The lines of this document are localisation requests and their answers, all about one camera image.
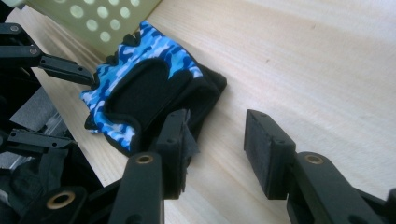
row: blue camouflage glove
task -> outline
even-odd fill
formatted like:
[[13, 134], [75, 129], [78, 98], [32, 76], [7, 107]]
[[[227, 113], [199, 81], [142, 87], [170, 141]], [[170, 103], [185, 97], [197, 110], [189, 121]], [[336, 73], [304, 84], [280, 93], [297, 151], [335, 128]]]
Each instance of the blue camouflage glove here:
[[127, 156], [148, 147], [166, 115], [181, 108], [191, 111], [189, 128], [197, 136], [226, 86], [222, 75], [202, 67], [147, 21], [135, 36], [125, 36], [96, 75], [99, 86], [80, 95], [90, 110], [85, 127], [103, 133]]

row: white plastic basket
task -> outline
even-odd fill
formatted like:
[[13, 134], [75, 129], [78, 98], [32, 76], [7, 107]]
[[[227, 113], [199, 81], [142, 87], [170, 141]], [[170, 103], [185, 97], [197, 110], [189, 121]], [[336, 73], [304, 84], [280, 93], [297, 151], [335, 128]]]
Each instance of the white plastic basket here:
[[105, 55], [113, 54], [161, 0], [3, 0], [26, 4], [79, 35]]

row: light wood grain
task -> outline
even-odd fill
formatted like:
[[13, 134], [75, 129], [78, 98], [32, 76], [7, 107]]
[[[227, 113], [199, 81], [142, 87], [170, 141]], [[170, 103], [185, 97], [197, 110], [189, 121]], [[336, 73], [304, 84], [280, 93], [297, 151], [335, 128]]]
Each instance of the light wood grain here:
[[[396, 187], [394, 1], [163, 0], [148, 18], [200, 63], [228, 78], [205, 121], [186, 192], [166, 223], [289, 223], [268, 201], [243, 150], [246, 110], [269, 114], [297, 150], [328, 157], [352, 184], [382, 199]], [[14, 11], [47, 53], [94, 71], [104, 59], [29, 8]], [[87, 133], [85, 87], [35, 70], [104, 185], [126, 158]]]

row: wooden table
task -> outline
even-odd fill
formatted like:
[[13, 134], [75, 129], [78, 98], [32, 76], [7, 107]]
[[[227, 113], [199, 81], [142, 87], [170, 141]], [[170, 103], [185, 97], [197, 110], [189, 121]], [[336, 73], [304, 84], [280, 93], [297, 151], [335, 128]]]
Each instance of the wooden table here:
[[[207, 117], [186, 192], [166, 223], [289, 223], [266, 200], [243, 150], [247, 109], [269, 114], [297, 151], [328, 157], [352, 186], [386, 199], [396, 187], [396, 3], [388, 1], [163, 0], [148, 21], [228, 86]], [[45, 52], [92, 72], [104, 55], [26, 7], [21, 24]], [[104, 186], [127, 158], [88, 133], [84, 86], [37, 77]]]

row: camouflage fabric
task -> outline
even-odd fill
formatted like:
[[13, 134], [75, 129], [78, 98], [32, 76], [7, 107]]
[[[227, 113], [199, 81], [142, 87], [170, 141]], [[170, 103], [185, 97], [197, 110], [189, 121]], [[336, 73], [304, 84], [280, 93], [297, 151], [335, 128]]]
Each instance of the camouflage fabric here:
[[97, 67], [100, 86], [95, 90], [84, 91], [80, 94], [81, 100], [89, 108], [93, 121], [98, 127], [97, 130], [91, 130], [91, 132], [109, 136], [129, 153], [133, 151], [130, 145], [136, 135], [134, 127], [125, 123], [114, 123], [106, 117], [104, 112], [106, 99], [134, 66], [147, 59], [157, 58], [167, 63], [170, 70], [168, 79], [181, 70], [190, 71], [193, 78], [203, 76], [186, 50], [160, 33], [147, 21], [140, 23], [140, 37], [140, 44], [137, 47], [120, 44], [118, 64], [100, 64]]

